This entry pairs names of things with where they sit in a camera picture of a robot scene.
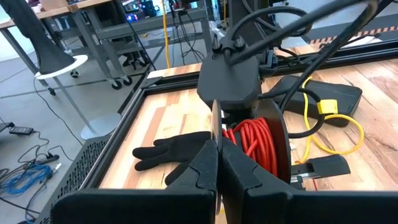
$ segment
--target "yellow extension cord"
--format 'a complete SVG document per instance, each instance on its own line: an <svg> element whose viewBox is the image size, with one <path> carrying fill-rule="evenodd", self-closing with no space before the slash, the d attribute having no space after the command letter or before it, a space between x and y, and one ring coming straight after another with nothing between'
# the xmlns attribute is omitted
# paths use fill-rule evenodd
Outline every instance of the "yellow extension cord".
<svg viewBox="0 0 398 224"><path fill-rule="evenodd" d="M164 30L164 41L165 41L165 49L166 49L166 63L167 68L170 68L170 58L169 58L169 37L167 35L167 12L164 5L164 0L162 0L162 8L163 8L163 30Z"/></svg>
<svg viewBox="0 0 398 224"><path fill-rule="evenodd" d="M305 85L307 84L307 82L308 82L311 78L312 78L312 77L308 77L308 78L303 82L302 88L305 88ZM306 126L307 129L309 130L309 129L311 129L311 127L310 127L310 124L309 124L309 122L308 122L308 97L307 97L307 94L305 94L305 93L303 93L303 96L304 96L304 122L305 122L305 126ZM332 118L343 118L343 119L346 119L346 120L352 122L353 124L355 124L355 126L356 126L356 127L358 128L358 130L359 130L359 141L358 141L357 145L355 145L354 148L352 148L352 149L350 149L350 150L348 150L348 151L338 152L338 151L331 150L331 149L327 148L326 146L322 145L322 144L319 142L319 140L318 140L314 135L311 135L311 136L309 136L308 139L307 139L307 143L306 143L306 145L305 145L305 152L304 152L303 157L301 158L301 160L296 161L296 162L295 162L296 164L303 164L303 163L307 160L308 155L310 154L310 144L311 144L311 140L314 140L315 144L316 144L320 149L322 149L322 150L324 150L325 152L328 152L328 153L330 153L330 154L347 155L347 154L350 154L350 153L352 153L352 152L358 150L358 149L361 147L361 145L362 145L362 143L363 143L363 140L364 140L364 131L363 131L362 126L361 126L356 120L354 120L353 118L350 118L349 116L343 115L343 114L332 114L332 115L328 115L328 116L325 117L325 120L327 120L327 119L332 119Z"/></svg>
<svg viewBox="0 0 398 224"><path fill-rule="evenodd" d="M226 2L227 0L224 0L224 21L226 22Z"/></svg>

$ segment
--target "blue cable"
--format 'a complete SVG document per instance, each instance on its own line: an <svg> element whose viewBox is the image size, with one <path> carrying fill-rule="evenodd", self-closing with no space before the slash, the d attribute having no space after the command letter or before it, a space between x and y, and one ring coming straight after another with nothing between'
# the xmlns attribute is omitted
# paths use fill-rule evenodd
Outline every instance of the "blue cable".
<svg viewBox="0 0 398 224"><path fill-rule="evenodd" d="M13 178L9 179L5 184L1 186L5 189L5 192L11 195L23 194L27 189L37 182L43 182L46 178L51 175L52 169L48 165L31 165L31 167L19 174L16 174ZM20 183L28 180L21 188L17 188Z"/></svg>

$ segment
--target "power adapter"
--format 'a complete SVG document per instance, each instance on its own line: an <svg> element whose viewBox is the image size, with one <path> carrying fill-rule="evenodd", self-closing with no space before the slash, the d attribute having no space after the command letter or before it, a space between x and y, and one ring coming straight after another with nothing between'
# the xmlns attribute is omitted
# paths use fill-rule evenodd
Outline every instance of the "power adapter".
<svg viewBox="0 0 398 224"><path fill-rule="evenodd" d="M17 127L14 126L10 129L10 134L30 135L33 133L33 128Z"/></svg>

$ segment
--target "red extension cord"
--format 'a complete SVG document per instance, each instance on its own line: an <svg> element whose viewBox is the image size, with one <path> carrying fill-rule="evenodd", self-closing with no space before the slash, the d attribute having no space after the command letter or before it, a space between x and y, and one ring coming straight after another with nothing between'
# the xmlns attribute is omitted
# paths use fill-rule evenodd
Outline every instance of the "red extension cord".
<svg viewBox="0 0 398 224"><path fill-rule="evenodd" d="M262 168L278 177L275 146L266 120L264 118L246 119L233 130L223 129L223 136L236 145L234 133L237 131L241 132L244 153Z"/></svg>

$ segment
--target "wooden tabletop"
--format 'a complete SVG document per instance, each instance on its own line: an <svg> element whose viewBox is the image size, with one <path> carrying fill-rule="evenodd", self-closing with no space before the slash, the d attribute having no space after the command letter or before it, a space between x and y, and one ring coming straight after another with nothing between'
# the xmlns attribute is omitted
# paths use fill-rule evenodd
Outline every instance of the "wooden tabletop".
<svg viewBox="0 0 398 224"><path fill-rule="evenodd" d="M316 46L296 47L299 54L315 52ZM154 76L197 71L199 64L156 71ZM267 78L263 92L272 88L281 77ZM345 155L351 174L315 182L319 190L397 190L398 189L398 59L353 65L316 71L314 80L354 85L363 90L359 107L354 114L364 128L362 147ZM305 130L303 116L291 112L284 115L289 132ZM136 120L110 165L101 188L112 189L163 189L164 178L177 165L163 164L153 169L138 172L134 165L138 159L131 152L139 146L152 146L155 139L169 138L178 134L210 130L211 114L202 102L196 89L151 95L144 101ZM336 151L351 149L359 139L353 124L337 128L324 124L315 135L321 142ZM300 159L305 150L306 139L292 139L292 161ZM328 154L314 143L309 157ZM304 182L307 190L314 190L310 180ZM217 223L226 223L223 212Z"/></svg>
<svg viewBox="0 0 398 224"><path fill-rule="evenodd" d="M61 7L61 8L58 8L58 9L52 9L52 10L49 10L49 11L36 13L36 16L39 19L45 19L45 18L48 18L48 17L59 16L59 15L62 15L62 14L68 13L68 12L75 11L77 9L84 9L86 7L95 6L97 4L102 4L102 3L105 3L105 2L109 2L109 1L112 1L112 0L86 0L86 1L82 1L82 2L76 3L76 4L72 4L72 5L67 6L67 7ZM12 21L10 19L9 21L0 23L0 29L12 27L14 25L15 25L14 21Z"/></svg>

